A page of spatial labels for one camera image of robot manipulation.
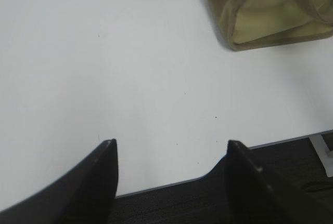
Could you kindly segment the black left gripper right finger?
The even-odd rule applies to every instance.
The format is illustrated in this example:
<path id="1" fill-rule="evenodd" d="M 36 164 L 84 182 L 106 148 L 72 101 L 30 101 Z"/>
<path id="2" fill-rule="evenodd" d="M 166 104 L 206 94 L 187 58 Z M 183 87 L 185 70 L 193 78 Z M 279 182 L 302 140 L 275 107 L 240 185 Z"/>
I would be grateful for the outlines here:
<path id="1" fill-rule="evenodd" d="M 332 210 L 230 140 L 226 194 L 234 223 L 332 223 Z"/>

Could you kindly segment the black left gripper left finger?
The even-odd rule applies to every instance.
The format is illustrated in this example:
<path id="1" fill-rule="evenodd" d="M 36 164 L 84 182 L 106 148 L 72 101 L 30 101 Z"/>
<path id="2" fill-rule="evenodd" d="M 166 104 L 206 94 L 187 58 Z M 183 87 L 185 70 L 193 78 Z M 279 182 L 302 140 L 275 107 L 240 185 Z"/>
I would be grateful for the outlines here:
<path id="1" fill-rule="evenodd" d="M 108 223 L 118 187 L 118 149 L 105 140 L 61 178 L 1 212 L 1 223 Z"/>

